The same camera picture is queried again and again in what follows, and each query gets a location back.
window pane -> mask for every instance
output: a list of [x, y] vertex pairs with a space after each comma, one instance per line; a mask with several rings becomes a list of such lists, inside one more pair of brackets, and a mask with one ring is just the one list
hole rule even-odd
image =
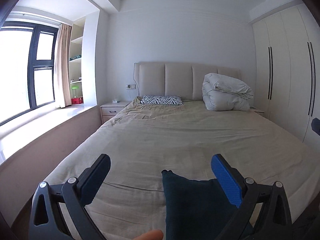
[[37, 106], [53, 101], [52, 68], [35, 70], [35, 92]]
[[32, 32], [0, 31], [0, 122], [30, 109], [28, 57]]
[[52, 57], [53, 33], [40, 32], [37, 60], [51, 59]]

headboard panel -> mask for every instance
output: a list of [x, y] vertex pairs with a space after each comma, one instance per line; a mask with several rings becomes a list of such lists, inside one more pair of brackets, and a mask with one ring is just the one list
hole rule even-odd
[[139, 62], [134, 64], [134, 80], [139, 95], [180, 96], [182, 100], [202, 100], [202, 83], [208, 73], [241, 79], [239, 69], [193, 63]]

zebra print pillow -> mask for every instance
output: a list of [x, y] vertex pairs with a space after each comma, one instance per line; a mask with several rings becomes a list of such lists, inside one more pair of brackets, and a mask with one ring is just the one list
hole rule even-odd
[[181, 97], [176, 96], [143, 96], [141, 104], [183, 105]]

window frame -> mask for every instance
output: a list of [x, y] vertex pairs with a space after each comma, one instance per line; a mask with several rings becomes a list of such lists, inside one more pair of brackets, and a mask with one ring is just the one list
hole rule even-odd
[[[6, 21], [3, 24], [3, 27], [7, 26], [18, 26], [18, 27], [31, 27], [31, 29], [18, 29], [18, 28], [4, 28], [0, 29], [0, 31], [8, 31], [8, 30], [15, 30], [15, 31], [30, 31], [32, 32], [31, 41], [30, 41], [30, 48], [29, 48], [29, 56], [28, 56], [28, 74], [27, 74], [27, 82], [28, 82], [28, 97], [29, 97], [29, 106], [30, 109], [23, 111], [19, 114], [16, 114], [2, 122], [0, 122], [0, 126], [23, 115], [32, 110], [38, 109], [41, 106], [45, 106], [55, 102], [55, 95], [54, 95], [54, 86], [53, 86], [53, 67], [54, 67], [54, 51], [55, 51], [55, 44], [57, 41], [57, 34], [58, 28], [36, 24], [36, 23], [29, 23], [29, 22], [16, 22], [16, 21]], [[39, 43], [40, 33], [42, 32], [49, 32], [53, 33], [53, 43], [52, 43], [52, 53], [51, 59], [49, 60], [36, 60], [37, 57], [37, 49]], [[52, 91], [53, 91], [53, 101], [41, 104], [39, 106], [36, 105], [36, 92], [35, 92], [35, 80], [34, 80], [34, 72], [38, 68], [50, 68], [52, 69]]]

wardrobe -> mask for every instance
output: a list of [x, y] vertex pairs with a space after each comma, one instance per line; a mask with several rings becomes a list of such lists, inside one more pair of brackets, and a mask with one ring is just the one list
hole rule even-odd
[[253, 25], [257, 73], [254, 106], [264, 117], [320, 151], [311, 129], [320, 119], [320, 28], [298, 5]]

